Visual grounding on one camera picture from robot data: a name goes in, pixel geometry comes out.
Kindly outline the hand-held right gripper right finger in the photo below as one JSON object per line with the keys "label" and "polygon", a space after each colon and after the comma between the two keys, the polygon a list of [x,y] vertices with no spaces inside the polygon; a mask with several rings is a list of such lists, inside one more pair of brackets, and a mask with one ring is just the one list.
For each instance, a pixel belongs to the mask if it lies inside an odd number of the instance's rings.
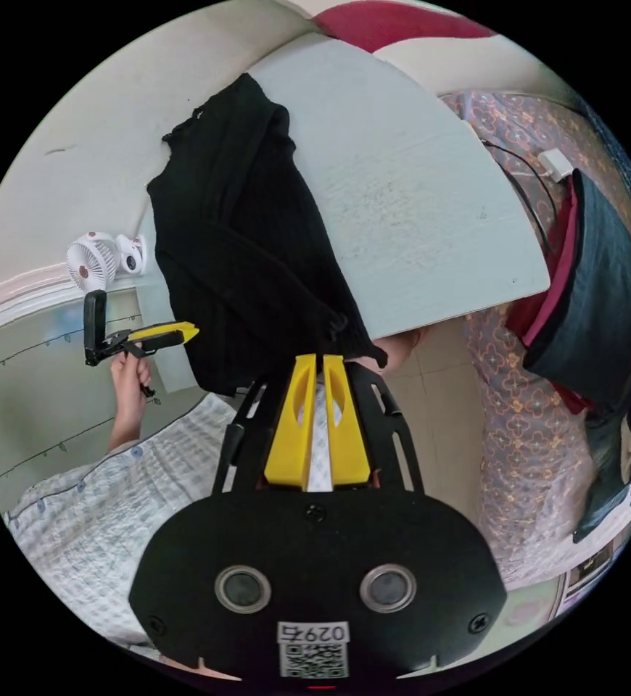
{"label": "hand-held right gripper right finger", "polygon": [[365,484],[371,468],[342,357],[323,357],[323,380],[332,485]]}

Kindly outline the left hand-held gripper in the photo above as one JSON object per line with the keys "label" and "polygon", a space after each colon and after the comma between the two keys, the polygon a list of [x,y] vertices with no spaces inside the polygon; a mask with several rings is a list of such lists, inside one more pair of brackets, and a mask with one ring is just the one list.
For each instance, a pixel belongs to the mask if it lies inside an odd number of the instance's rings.
{"label": "left hand-held gripper", "polygon": [[96,367],[120,353],[132,353],[139,359],[154,356],[159,350],[191,341],[199,329],[190,322],[158,323],[135,331],[122,330],[99,341],[86,339],[86,364]]}

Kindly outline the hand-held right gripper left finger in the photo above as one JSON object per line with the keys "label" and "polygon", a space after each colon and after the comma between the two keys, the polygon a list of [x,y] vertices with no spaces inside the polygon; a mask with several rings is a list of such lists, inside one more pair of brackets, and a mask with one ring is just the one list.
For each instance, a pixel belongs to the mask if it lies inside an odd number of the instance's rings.
{"label": "hand-held right gripper left finger", "polygon": [[300,355],[285,388],[265,464],[264,477],[271,486],[308,485],[315,410],[316,355]]}

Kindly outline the person's left hand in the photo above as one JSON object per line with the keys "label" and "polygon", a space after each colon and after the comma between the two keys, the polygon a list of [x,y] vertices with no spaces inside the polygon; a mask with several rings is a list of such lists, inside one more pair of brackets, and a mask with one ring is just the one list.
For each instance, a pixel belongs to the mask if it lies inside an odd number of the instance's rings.
{"label": "person's left hand", "polygon": [[110,371],[117,403],[114,426],[117,430],[138,431],[148,399],[144,388],[151,383],[149,361],[122,352],[112,359]]}

